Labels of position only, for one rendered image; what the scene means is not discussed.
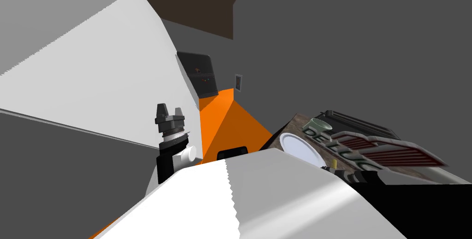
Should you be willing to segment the dark grey toaster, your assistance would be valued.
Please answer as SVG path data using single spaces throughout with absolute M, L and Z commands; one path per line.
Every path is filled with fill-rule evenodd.
M 327 131 L 329 135 L 333 135 L 342 131 L 349 131 L 365 136 L 377 136 L 394 140 L 401 140 L 393 130 L 382 127 L 361 119 L 342 114 L 337 111 L 327 110 L 321 112 L 315 118 L 324 121 L 332 126 L 332 129 Z

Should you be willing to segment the dark grey cabinet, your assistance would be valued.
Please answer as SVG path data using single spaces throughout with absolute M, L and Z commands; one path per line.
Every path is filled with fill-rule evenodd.
M 198 98 L 208 98 L 218 95 L 215 74 L 209 55 L 177 52 L 186 74 L 192 83 Z

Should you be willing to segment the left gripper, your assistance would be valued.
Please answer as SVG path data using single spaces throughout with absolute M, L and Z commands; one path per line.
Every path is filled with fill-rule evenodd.
M 165 103 L 157 104 L 155 124 L 158 125 L 159 133 L 176 134 L 184 131 L 185 117 L 180 107 L 175 108 L 173 116 L 168 115 Z

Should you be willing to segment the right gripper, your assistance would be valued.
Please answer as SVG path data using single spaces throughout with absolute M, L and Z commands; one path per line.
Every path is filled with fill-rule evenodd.
M 332 167 L 323 166 L 324 170 L 338 176 L 344 182 L 348 184 L 354 183 L 366 183 L 366 184 L 378 184 L 378 172 L 377 171 L 366 171 L 356 170 L 354 172 L 348 172 L 346 170 L 334 169 Z

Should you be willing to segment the pale green cup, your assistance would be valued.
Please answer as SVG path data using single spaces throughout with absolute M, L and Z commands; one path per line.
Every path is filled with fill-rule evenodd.
M 303 126 L 302 131 L 309 136 L 316 136 L 323 131 L 332 130 L 332 126 L 317 118 L 312 118 L 310 121 Z

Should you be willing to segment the white round plate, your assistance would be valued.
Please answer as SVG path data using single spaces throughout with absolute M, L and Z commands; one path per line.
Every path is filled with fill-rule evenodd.
M 295 134 L 282 133 L 279 142 L 284 152 L 319 168 L 326 167 L 326 163 L 319 153 L 309 143 Z

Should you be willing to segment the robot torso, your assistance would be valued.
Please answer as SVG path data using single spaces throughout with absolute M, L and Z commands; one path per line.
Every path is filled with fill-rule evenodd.
M 176 172 L 95 239 L 406 239 L 336 175 L 276 149 Z

